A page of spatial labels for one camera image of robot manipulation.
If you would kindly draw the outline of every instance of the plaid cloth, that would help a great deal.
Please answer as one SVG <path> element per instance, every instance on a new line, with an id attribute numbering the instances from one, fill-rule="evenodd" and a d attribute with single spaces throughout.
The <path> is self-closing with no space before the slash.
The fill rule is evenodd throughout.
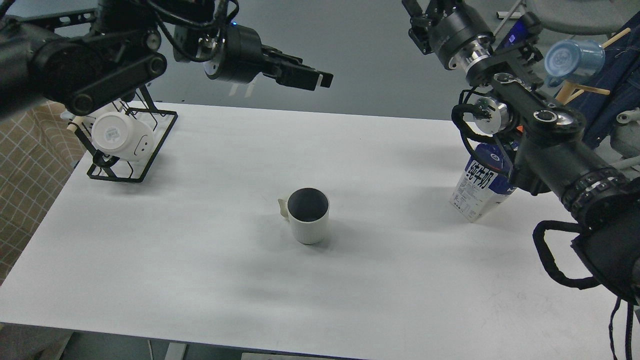
<path id="1" fill-rule="evenodd" d="M 48 102 L 0 122 L 0 284 L 84 154 L 63 111 Z"/>

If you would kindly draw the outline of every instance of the blue cup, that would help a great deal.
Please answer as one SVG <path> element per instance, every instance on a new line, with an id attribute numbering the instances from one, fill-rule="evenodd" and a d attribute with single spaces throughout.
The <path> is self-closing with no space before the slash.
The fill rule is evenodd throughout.
<path id="1" fill-rule="evenodd" d="M 562 40 L 556 42 L 545 57 L 545 82 L 560 85 L 563 80 L 581 84 L 602 70 L 605 55 L 602 46 L 594 40 Z"/>

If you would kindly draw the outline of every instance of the black wire rack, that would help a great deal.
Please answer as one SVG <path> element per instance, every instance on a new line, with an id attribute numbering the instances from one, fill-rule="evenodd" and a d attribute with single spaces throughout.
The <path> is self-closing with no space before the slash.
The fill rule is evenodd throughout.
<path id="1" fill-rule="evenodd" d="M 116 181 L 121 183 L 141 183 L 145 179 L 160 148 L 164 144 L 167 135 L 178 119 L 178 113 L 170 110 L 160 110 L 156 107 L 146 86 L 141 86 L 136 91 L 136 97 L 142 102 L 144 108 L 132 108 L 126 102 L 120 101 L 120 109 L 126 115 L 132 116 L 147 123 L 152 127 L 154 137 L 157 140 L 156 148 L 147 161 L 126 161 L 109 156 L 96 149 L 91 143 L 91 129 L 76 126 L 74 134 L 92 155 L 93 163 L 87 171 L 87 175 L 96 180 Z"/>

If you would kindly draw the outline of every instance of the white table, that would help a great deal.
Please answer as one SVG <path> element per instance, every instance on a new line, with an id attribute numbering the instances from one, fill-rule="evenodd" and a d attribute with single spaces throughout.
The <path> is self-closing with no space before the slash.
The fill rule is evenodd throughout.
<path id="1" fill-rule="evenodd" d="M 450 122 L 161 107 L 180 119 L 143 183 L 80 162 L 0 287 L 0 322 L 364 359 L 610 358 L 614 295 L 554 283 L 532 244 L 538 221 L 570 220 L 553 195 L 517 191 L 476 224 L 448 203 L 468 160 Z M 276 201 L 305 186 L 331 202 L 315 246 Z"/>

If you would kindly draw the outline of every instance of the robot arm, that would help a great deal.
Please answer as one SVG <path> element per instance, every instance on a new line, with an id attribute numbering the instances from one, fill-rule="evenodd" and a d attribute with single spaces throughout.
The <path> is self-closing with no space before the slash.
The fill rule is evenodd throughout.
<path id="1" fill-rule="evenodd" d="M 278 84 L 314 90 L 333 75 L 262 45 L 251 28 L 232 22 L 229 0 L 100 0 L 96 9 L 0 20 L 0 119 L 46 97 L 86 115 L 164 74 L 157 52 L 162 31 L 177 61 L 204 62 L 211 79 L 250 82 L 259 72 Z M 171 35 L 164 22 L 176 24 Z M 89 34 L 65 38 L 56 28 L 91 23 Z"/>
<path id="2" fill-rule="evenodd" d="M 580 232 L 572 247 L 595 280 L 567 279 L 549 264 L 548 248 L 544 246 L 545 252 L 538 241 L 545 229 L 556 227 L 549 223 L 541 223 L 534 233 L 545 269 L 562 284 L 587 288 L 600 283 L 637 304 L 639 183 L 630 182 L 582 143 L 582 114 L 537 91 L 542 80 L 530 65 L 541 59 L 534 46 L 539 20 L 525 14 L 493 48 L 493 34 L 462 0 L 432 0 L 424 13 L 415 0 L 403 0 L 403 5 L 411 17 L 409 36 L 423 54 L 436 53 L 445 69 L 463 69 L 471 86 L 490 89 L 475 105 L 459 104 L 452 111 L 472 156 L 469 138 L 501 145 L 512 164 L 507 174 L 511 184 L 532 195 L 553 191 L 578 221 L 570 230 Z M 463 121 L 464 113 L 473 114 L 492 136 L 473 133 Z M 511 146 L 515 143 L 517 150 Z"/>

